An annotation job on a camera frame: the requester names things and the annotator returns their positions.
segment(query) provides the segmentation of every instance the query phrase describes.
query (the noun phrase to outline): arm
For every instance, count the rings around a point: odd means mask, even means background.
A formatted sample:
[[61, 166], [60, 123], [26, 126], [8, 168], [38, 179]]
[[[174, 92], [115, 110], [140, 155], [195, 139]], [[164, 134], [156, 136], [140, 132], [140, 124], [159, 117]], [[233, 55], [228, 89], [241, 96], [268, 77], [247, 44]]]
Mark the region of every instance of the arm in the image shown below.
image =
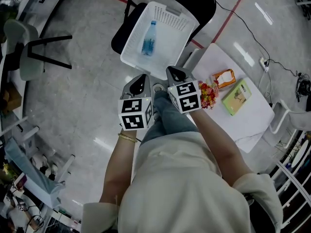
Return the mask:
[[230, 186], [244, 174], [252, 173], [235, 142], [203, 109], [192, 111], [190, 115], [214, 155], [223, 179]]
[[[121, 134], [136, 139], [137, 131], [121, 131]], [[127, 188], [131, 184], [132, 165], [135, 143], [119, 137], [110, 157], [105, 179], [103, 194], [99, 202], [121, 204]]]

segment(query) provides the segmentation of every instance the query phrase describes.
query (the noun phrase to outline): marble floor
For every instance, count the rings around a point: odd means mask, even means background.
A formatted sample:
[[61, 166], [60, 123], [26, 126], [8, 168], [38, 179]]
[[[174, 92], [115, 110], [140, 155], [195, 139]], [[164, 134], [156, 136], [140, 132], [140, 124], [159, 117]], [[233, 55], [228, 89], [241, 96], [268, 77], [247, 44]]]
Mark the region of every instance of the marble floor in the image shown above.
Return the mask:
[[[181, 7], [172, 0], [155, 1]], [[238, 0], [217, 1], [232, 9]], [[117, 100], [124, 85], [141, 74], [121, 62], [110, 46], [122, 24], [124, 9], [125, 3], [119, 0], [63, 0], [44, 37], [71, 34], [73, 39], [61, 45], [49, 44], [46, 55], [71, 62], [73, 69], [46, 64], [41, 78], [27, 85], [24, 113], [32, 124], [40, 127], [37, 145], [51, 159], [65, 161], [71, 154], [76, 156], [67, 187], [60, 194], [63, 208], [76, 219], [81, 218], [84, 203], [98, 201], [101, 195], [105, 169], [121, 130]], [[294, 0], [241, 0], [236, 13], [272, 59], [293, 71], [311, 75], [310, 24]], [[217, 6], [215, 16], [195, 41], [208, 47], [228, 15]], [[263, 70], [258, 59], [268, 56], [239, 18], [232, 16], [216, 44], [259, 84]], [[180, 62], [195, 48], [190, 43]], [[270, 74], [272, 101], [282, 98], [292, 109], [304, 109], [306, 101], [297, 103], [295, 98], [296, 78], [277, 64], [270, 65]], [[268, 82], [267, 77], [262, 81], [263, 94]], [[271, 165], [269, 156], [276, 153], [276, 149], [260, 140], [243, 156], [255, 172], [263, 172]]]

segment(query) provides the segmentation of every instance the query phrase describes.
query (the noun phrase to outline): white plastic basket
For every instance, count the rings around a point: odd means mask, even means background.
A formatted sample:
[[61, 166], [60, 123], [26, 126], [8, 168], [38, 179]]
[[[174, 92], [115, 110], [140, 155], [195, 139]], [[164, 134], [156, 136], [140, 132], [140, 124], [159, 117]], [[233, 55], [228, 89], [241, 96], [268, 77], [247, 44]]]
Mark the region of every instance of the white plastic basket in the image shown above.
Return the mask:
[[[176, 65], [195, 26], [185, 14], [177, 16], [168, 10], [158, 2], [148, 3], [121, 53], [122, 62], [162, 80], [167, 79], [166, 68]], [[152, 56], [145, 56], [141, 49], [152, 20], [156, 21], [155, 50]]]

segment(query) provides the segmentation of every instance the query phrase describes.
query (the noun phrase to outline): book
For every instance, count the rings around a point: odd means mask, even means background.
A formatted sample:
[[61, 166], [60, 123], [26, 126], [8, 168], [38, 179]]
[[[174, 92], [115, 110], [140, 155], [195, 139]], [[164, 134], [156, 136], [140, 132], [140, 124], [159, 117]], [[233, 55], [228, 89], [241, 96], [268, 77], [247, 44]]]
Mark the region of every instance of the book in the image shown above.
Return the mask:
[[251, 95], [245, 80], [241, 80], [225, 95], [222, 102], [229, 113], [234, 116]]

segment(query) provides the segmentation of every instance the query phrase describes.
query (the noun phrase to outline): jacket sleeve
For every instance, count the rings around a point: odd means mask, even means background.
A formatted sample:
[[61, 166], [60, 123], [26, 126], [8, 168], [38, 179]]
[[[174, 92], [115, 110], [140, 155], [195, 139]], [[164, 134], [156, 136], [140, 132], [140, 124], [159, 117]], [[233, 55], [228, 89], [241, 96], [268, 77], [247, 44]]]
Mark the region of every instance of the jacket sleeve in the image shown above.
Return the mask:
[[81, 233], [102, 233], [117, 228], [119, 207], [110, 203], [88, 203], [83, 206]]
[[270, 219], [271, 222], [269, 223], [274, 226], [274, 230], [271, 232], [280, 232], [283, 222], [283, 209], [273, 180], [268, 174], [245, 174], [233, 184], [233, 188], [241, 192], [246, 198], [250, 198], [247, 201], [250, 205], [250, 219], [254, 228], [263, 225], [262, 221], [257, 221], [261, 217], [267, 221]]

